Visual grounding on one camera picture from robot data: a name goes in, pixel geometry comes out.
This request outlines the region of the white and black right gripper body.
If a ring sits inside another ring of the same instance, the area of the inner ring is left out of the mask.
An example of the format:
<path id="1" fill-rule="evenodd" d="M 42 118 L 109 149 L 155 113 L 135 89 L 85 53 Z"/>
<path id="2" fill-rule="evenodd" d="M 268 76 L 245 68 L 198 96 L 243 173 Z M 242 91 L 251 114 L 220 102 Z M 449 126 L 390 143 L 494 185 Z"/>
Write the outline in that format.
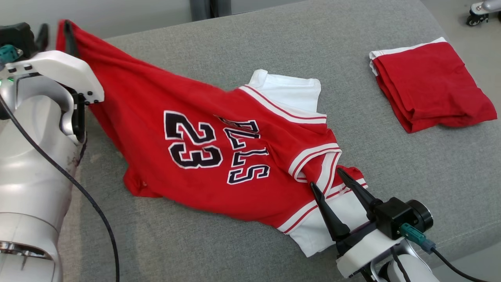
<path id="1" fill-rule="evenodd" d="M 388 280 L 393 261 L 391 250 L 398 255 L 407 253 L 407 241 L 403 237 L 392 240 L 371 227 L 365 226 L 358 233 L 336 242 L 336 264 L 342 277 L 351 278 L 359 273 L 365 280 Z"/>

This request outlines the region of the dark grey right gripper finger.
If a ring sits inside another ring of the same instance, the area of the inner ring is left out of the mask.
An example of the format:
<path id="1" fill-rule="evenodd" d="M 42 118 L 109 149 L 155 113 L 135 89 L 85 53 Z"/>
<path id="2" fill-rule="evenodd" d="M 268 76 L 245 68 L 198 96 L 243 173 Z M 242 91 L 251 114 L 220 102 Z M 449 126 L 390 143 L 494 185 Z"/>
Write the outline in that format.
<path id="1" fill-rule="evenodd" d="M 310 182 L 310 187 L 317 202 L 318 209 L 333 241 L 342 241 L 350 235 L 349 227 L 343 223 L 329 207 L 326 197 L 315 182 Z"/>
<path id="2" fill-rule="evenodd" d="M 338 176 L 343 180 L 343 183 L 349 188 L 356 196 L 362 207 L 366 211 L 368 220 L 376 220 L 375 209 L 383 203 L 382 200 L 374 197 L 367 191 L 358 181 L 354 180 L 342 168 L 337 168 Z"/>

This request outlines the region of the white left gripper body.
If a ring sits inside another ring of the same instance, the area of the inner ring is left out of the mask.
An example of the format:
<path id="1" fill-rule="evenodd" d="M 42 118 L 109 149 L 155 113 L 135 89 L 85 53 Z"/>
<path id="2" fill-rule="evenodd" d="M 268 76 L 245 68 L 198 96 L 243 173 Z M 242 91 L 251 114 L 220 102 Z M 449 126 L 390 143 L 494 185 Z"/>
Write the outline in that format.
<path id="1" fill-rule="evenodd" d="M 67 88 L 83 94 L 91 104 L 105 100 L 105 91 L 89 64 L 61 51 L 45 51 L 6 63 L 0 72 L 0 97 L 6 104 L 21 104 L 39 95 L 71 104 Z"/>

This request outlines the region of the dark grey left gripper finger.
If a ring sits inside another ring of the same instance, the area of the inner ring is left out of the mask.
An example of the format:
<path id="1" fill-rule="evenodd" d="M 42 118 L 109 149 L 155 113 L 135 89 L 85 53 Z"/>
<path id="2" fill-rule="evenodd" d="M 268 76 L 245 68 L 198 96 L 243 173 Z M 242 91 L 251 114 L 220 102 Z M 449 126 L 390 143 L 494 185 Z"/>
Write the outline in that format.
<path id="1" fill-rule="evenodd" d="M 77 41 L 73 31 L 73 24 L 70 20 L 64 20 L 63 34 L 65 40 L 65 52 L 71 56 L 79 57 Z"/>
<path id="2" fill-rule="evenodd" d="M 35 45 L 39 52 L 44 52 L 49 45 L 49 25 L 42 24 L 39 30 L 39 34 L 35 39 Z"/>

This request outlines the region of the red jersey with number 23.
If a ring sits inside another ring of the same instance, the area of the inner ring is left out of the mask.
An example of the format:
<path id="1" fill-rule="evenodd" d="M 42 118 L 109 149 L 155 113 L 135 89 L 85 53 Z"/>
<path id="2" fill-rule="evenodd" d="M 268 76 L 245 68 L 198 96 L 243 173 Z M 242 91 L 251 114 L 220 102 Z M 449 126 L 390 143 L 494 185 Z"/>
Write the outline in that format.
<path id="1" fill-rule="evenodd" d="M 258 69 L 225 91 L 140 61 L 70 21 L 59 22 L 59 51 L 67 27 L 104 89 L 90 109 L 127 161 L 134 196 L 271 226 L 307 257 L 333 244 L 311 182 L 351 230 L 368 221 L 337 175 L 342 150 L 317 112 L 319 80 Z"/>

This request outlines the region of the red shorts with white stripe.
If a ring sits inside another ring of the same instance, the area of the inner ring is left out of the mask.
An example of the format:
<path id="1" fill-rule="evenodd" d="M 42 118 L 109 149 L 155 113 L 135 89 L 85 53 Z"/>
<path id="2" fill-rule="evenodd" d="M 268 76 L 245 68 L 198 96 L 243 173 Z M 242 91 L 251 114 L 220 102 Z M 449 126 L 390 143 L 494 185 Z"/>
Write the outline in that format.
<path id="1" fill-rule="evenodd" d="M 443 37 L 411 47 L 371 51 L 369 66 L 404 130 L 468 127 L 496 120 L 491 100 Z"/>

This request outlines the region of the wheeled cart base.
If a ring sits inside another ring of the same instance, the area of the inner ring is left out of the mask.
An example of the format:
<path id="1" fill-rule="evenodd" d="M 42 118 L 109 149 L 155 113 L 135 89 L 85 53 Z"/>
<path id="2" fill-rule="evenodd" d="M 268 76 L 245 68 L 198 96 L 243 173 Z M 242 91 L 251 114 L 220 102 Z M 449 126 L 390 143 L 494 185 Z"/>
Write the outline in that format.
<path id="1" fill-rule="evenodd" d="M 488 22 L 490 14 L 497 13 L 496 18 L 501 23 L 501 0 L 482 0 L 471 5 L 469 16 L 466 20 L 468 26 L 476 26 Z"/>

